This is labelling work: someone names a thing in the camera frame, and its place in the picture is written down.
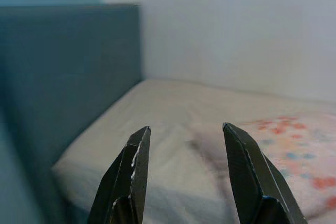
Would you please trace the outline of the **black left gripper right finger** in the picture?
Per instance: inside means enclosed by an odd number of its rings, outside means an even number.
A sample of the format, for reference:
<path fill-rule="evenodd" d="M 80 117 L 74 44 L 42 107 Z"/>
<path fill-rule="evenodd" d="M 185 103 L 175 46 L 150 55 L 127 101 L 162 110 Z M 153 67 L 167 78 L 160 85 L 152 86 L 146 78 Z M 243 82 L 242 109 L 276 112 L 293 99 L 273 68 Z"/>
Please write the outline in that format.
<path fill-rule="evenodd" d="M 285 178 L 257 142 L 228 122 L 223 133 L 240 224 L 308 224 Z"/>

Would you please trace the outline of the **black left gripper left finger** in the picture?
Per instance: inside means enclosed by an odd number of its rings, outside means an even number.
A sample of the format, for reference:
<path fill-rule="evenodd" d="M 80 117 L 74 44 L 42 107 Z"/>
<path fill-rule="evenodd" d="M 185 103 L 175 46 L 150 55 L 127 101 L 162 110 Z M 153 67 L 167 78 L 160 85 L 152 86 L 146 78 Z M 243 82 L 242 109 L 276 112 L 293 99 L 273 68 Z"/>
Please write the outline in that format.
<path fill-rule="evenodd" d="M 133 133 L 104 174 L 87 224 L 142 224 L 151 129 Z"/>

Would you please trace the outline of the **pink pillow coloured patches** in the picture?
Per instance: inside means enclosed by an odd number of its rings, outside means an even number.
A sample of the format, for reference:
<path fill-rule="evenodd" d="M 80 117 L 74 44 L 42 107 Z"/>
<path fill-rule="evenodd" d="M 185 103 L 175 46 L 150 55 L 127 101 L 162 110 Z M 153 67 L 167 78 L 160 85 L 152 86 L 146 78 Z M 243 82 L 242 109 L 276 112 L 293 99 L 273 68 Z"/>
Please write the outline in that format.
<path fill-rule="evenodd" d="M 336 114 L 303 113 L 237 123 L 286 180 L 308 224 L 336 224 Z M 239 224 L 222 125 L 190 123 L 188 143 L 213 173 Z"/>

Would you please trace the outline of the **beige mattress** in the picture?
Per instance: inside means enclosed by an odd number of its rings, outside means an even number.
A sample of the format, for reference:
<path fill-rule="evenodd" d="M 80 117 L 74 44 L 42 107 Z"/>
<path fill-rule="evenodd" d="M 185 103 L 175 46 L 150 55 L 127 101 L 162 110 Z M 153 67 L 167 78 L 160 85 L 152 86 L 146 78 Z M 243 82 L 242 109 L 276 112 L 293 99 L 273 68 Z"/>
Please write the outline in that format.
<path fill-rule="evenodd" d="M 237 123 L 303 113 L 336 114 L 336 103 L 292 100 L 203 85 L 146 80 L 92 123 L 53 166 L 65 198 L 89 212 L 104 173 L 129 136 L 151 129 L 143 224 L 234 224 L 213 173 L 188 143 L 190 123 Z"/>

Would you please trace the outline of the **blue-grey upholstered bed frame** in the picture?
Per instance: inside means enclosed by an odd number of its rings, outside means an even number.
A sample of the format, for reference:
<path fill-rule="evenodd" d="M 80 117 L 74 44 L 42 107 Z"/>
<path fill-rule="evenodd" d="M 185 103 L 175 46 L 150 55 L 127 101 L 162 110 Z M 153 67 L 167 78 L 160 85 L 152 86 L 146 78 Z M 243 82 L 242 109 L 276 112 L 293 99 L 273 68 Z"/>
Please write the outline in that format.
<path fill-rule="evenodd" d="M 0 6 L 0 107 L 45 223 L 68 219 L 53 164 L 141 80 L 138 5 Z"/>

